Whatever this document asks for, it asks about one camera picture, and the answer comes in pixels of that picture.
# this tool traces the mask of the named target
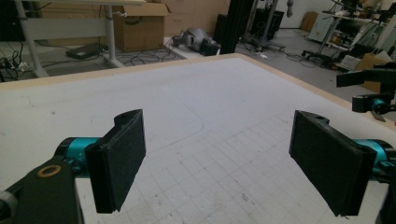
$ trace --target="black pole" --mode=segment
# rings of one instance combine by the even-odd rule
[[[245,32],[254,0],[231,0],[220,54],[234,53],[239,37]]]

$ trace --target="wall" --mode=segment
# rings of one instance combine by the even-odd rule
[[[277,2],[276,10],[285,12],[285,17],[280,24],[281,28],[300,28],[305,12],[321,12],[323,10],[329,10],[332,7],[331,0],[293,0],[293,2],[293,15],[291,18],[286,16],[288,0],[278,0]],[[263,6],[264,2],[260,1],[258,7]]]

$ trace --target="concrete floor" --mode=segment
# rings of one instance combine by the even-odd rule
[[[304,82],[348,101],[351,101],[353,95],[373,93],[372,91],[368,91],[360,86],[336,88],[336,76],[341,74],[340,71],[322,68],[317,64],[302,60],[301,54],[303,50],[316,52],[320,47],[319,44],[308,41],[305,38],[306,35],[308,35],[307,32],[298,29],[280,30],[276,34],[274,42],[284,45],[284,50],[280,51],[277,48],[262,49],[262,54],[265,55],[265,57],[255,53],[254,50],[249,50],[251,48],[250,45],[238,44],[235,52],[246,54],[250,58],[261,63],[268,64],[284,73],[297,77]],[[50,76],[60,76],[111,68],[102,56],[96,58],[93,57],[93,59],[83,62],[67,58],[64,52],[71,48],[73,47],[43,47],[37,44],[40,60]],[[13,49],[20,49],[20,43],[3,42],[0,43],[0,49],[6,55],[9,55]],[[335,49],[324,48],[322,53],[327,55],[336,55],[338,52]],[[182,58],[179,56],[179,54],[170,52],[168,49],[146,50],[130,53],[119,52],[117,54],[117,58],[126,66],[181,60]],[[24,48],[23,50],[22,60],[32,64],[27,48]],[[19,80],[29,78],[35,78],[34,74],[31,72],[25,72],[19,76]],[[396,115],[391,113],[387,114],[385,117],[391,120],[396,120]]]

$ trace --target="desk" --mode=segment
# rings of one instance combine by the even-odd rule
[[[102,136],[143,108],[148,154],[120,213],[96,214],[90,180],[77,180],[92,224],[373,224],[387,185],[369,183],[360,216],[333,217],[289,156],[294,110],[396,146],[392,122],[238,54],[1,83],[0,102],[1,189],[66,137]]]
[[[48,2],[42,0],[30,0],[36,2]],[[108,38],[108,55],[105,56],[108,63],[115,67],[123,67],[123,64],[116,59],[116,47],[114,40],[113,12],[112,5],[141,5],[144,0],[55,0],[51,2],[70,4],[99,4],[106,5],[106,17],[98,19],[28,19],[21,0],[15,0],[19,13],[21,28],[23,30],[26,43],[29,47],[33,63],[34,73],[38,77],[48,77],[49,75],[41,66],[35,49],[35,40],[55,39],[68,37],[88,37],[106,35]]]

